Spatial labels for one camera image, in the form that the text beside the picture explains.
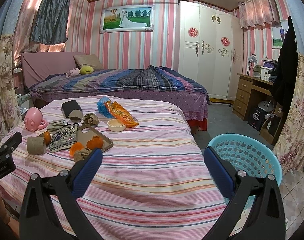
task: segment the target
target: pig-shaped mug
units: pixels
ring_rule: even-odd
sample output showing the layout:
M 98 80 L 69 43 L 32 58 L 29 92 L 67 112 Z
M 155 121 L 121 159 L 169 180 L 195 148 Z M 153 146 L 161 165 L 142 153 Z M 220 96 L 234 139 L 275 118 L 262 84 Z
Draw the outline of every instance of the pig-shaped mug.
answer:
M 48 123 L 43 119 L 43 114 L 36 107 L 31 107 L 24 118 L 25 128 L 30 132 L 35 132 L 37 129 L 44 129 Z

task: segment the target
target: black coat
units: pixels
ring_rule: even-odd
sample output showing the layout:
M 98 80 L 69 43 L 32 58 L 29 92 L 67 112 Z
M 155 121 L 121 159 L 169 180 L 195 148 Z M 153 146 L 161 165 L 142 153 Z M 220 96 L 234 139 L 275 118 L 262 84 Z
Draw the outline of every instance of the black coat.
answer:
M 291 17 L 288 18 L 288 31 L 283 46 L 280 49 L 279 63 L 276 68 L 276 80 L 271 90 L 273 98 L 283 106 L 283 111 L 288 113 L 297 75 L 297 44 Z

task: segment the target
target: blue gripper pad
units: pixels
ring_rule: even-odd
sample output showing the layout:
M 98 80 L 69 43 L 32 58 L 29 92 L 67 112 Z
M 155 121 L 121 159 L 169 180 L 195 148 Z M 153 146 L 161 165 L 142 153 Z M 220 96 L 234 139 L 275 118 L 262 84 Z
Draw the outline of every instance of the blue gripper pad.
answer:
M 75 199 L 83 197 L 99 167 L 101 166 L 102 160 L 103 153 L 100 149 L 96 149 L 90 158 L 86 159 L 85 165 L 73 180 L 72 196 Z
M 234 182 L 224 166 L 209 147 L 204 150 L 203 156 L 204 163 L 223 197 L 232 199 L 235 195 Z

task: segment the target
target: green grass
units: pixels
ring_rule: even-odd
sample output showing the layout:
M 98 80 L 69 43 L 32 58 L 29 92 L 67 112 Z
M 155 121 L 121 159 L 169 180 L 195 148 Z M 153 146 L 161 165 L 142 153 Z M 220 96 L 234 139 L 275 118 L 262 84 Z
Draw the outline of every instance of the green grass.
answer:
M 150 27 L 150 16 L 146 17 L 130 17 L 129 20 L 131 22 L 135 23 L 146 23 L 147 27 Z M 109 30 L 109 29 L 123 29 L 120 27 L 121 19 L 116 19 L 115 21 L 109 22 L 109 20 L 104 21 L 104 27 L 103 30 Z
M 274 47 L 282 47 L 283 46 L 283 42 L 282 42 L 282 40 L 281 39 L 274 39 L 273 40 L 273 46 Z

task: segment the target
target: orange snack wrapper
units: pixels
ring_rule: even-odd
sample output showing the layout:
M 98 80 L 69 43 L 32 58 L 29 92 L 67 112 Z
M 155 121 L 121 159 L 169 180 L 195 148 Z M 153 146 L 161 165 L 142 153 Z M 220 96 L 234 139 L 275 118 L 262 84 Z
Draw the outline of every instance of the orange snack wrapper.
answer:
M 134 117 L 118 102 L 112 103 L 111 101 L 107 101 L 104 104 L 109 110 L 110 114 L 124 123 L 126 125 L 126 128 L 136 127 L 140 124 L 137 122 L 137 120 L 134 120 Z

